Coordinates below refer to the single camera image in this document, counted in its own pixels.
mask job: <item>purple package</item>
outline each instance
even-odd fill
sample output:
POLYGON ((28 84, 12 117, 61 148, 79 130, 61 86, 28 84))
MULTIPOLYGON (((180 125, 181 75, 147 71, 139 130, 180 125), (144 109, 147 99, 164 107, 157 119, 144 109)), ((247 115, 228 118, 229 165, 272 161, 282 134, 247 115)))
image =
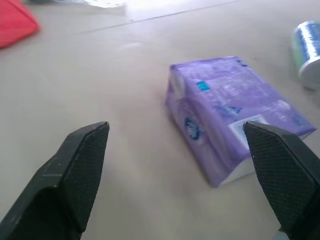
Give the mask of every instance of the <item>purple package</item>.
POLYGON ((302 139, 316 130, 235 56, 172 65, 166 106, 213 187, 255 171, 245 121, 277 126, 302 139))

